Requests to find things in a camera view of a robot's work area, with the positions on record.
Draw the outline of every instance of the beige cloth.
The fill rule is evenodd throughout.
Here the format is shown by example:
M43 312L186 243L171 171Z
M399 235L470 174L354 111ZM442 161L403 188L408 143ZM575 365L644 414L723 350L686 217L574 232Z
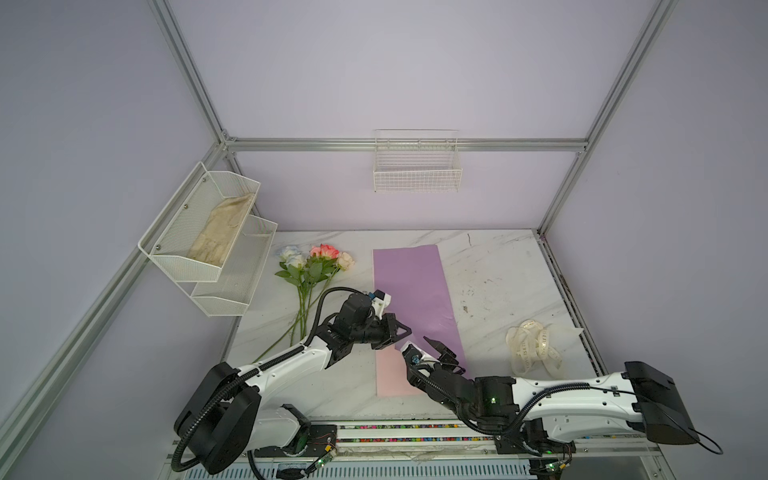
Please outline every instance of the beige cloth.
M223 266L227 252L235 242L240 224L248 214L248 207L254 195L227 198L218 204L210 212L205 228L192 243L187 257L211 265Z

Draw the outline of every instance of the green leaf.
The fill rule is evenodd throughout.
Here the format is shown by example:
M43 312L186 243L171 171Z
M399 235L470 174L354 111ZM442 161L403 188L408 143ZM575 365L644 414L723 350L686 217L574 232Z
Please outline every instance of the green leaf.
M323 272L323 264L322 263L313 263L310 267L310 276L312 277L312 280L317 281L317 277L320 276L320 274Z
M301 278L301 270L297 269L293 265L288 266L288 273L290 273L290 275L296 280L299 280Z

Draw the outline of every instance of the purple wrapping paper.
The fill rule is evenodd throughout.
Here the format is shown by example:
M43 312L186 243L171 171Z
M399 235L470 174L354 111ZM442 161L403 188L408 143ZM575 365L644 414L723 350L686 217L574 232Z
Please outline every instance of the purple wrapping paper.
M466 368L462 340L453 316L451 296L437 245L373 251L373 286L392 296L387 312L413 330L407 340L435 358L438 353L424 336L443 342Z

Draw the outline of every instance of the aluminum frame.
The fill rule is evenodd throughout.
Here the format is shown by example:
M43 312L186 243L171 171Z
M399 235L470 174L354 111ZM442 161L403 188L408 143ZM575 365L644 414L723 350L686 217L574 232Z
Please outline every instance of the aluminum frame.
M211 102L207 89L202 81L200 72L194 64L190 49L184 40L177 19L168 0L147 0L151 11L157 19L163 36L178 63L184 80L191 90L194 100L212 133L217 139L207 152L203 163L206 168L213 168L224 159L232 171L240 173L235 152L237 151L373 151L373 138L243 138L230 137L223 129L216 110ZM551 228L563 203L568 198L579 175L584 170L592 152L598 145L607 126L614 116L621 100L626 95L631 82L650 51L651 46L660 34L661 29L674 10L677 0L657 0L648 16L641 33L637 37L621 72L606 97L595 121L589 130L587 138L464 138L458 140L458 146L464 151L573 151L576 152L571 168L562 185L558 189L544 219L538 228L539 245L550 268L552 276L561 291L563 300L571 313L574 322L584 328L584 347L592 355L595 370L605 372L604 364L594 346L584 319L576 307L570 290L564 281L557 263L554 260L545 238ZM197 182L190 178L176 192L168 205L156 220L156 227L162 231L162 226L170 220L172 212L178 208L189 189ZM121 268L110 280L91 308L86 312L81 322L67 338L62 347L45 367L32 387L17 404L8 419L0 426L0 480L5 478L21 458L27 447L34 440L51 412L64 395L67 386L76 376L80 368L88 360L99 339L109 328L114 312L123 298L130 292L148 259L138 248L125 260ZM229 349L237 332L240 317L232 322L230 335L223 346L222 359L227 357ZM662 465L663 472L668 478L673 478L663 457L655 465Z

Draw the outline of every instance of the flower bouquet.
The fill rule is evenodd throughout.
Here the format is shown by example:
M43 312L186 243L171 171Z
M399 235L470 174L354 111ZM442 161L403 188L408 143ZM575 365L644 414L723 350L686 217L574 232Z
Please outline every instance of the flower bouquet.
M296 287L299 295L299 311L288 330L256 360L265 356L289 334L291 345L294 344L294 337L296 337L296 341L304 338L309 333L306 328L306 321L309 318L312 305L327 290L331 280L339 271L349 270L355 264L355 260L347 252L340 253L332 245L324 244L320 244L319 247L312 247L309 255L301 253L299 247L295 245L283 248L277 255L280 258L281 270L277 271L275 275ZM323 283L323 289L313 300L315 287L320 283Z

